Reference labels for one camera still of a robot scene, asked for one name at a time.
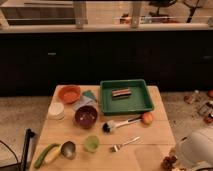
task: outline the apple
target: apple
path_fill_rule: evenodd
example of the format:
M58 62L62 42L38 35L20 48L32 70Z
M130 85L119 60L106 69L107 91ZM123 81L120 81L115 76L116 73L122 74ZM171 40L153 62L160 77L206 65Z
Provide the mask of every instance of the apple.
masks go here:
M213 98L213 90L209 90L207 94L209 97Z
M151 112L145 112L141 115L142 123L150 125L153 122L153 114Z

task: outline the brush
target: brush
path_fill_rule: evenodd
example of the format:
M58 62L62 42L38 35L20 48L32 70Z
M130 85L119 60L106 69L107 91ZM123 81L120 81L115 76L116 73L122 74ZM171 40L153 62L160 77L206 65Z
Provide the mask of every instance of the brush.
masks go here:
M128 119L128 120L122 121L122 122L115 122L114 120L110 120L103 124L102 129L105 133L111 133L111 132L114 132L116 130L116 128L118 128L118 127L121 127L124 125L129 125L129 124L138 122L140 120L141 120L141 116L139 116L137 118L131 118L131 119Z

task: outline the green banana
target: green banana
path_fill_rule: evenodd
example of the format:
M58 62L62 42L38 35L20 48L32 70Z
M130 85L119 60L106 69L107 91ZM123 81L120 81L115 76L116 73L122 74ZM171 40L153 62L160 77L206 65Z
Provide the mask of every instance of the green banana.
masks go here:
M53 143L48 145L43 151L42 153L39 155L38 159L36 160L36 162L34 163L34 168L39 169L44 161L45 156L47 155L47 153L54 147L59 147L60 144L58 143Z

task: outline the white object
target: white object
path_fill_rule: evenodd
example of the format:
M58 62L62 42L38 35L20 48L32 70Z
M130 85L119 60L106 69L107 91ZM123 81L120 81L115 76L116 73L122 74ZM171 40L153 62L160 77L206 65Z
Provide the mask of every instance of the white object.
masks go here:
M62 119L64 117L64 105L60 102L54 102L50 105L48 113L51 119Z
M200 162L213 167L213 126L192 132L176 144L176 155L179 162L192 168Z

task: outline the red bowl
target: red bowl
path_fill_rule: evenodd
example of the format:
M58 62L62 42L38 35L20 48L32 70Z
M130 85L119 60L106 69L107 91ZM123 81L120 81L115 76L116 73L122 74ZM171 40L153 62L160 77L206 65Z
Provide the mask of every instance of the red bowl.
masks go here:
M75 112L75 121L84 129L91 128L98 117L98 112L93 106L80 107Z
M59 90L58 97L63 103L74 103L80 99L81 89L76 85L65 86Z

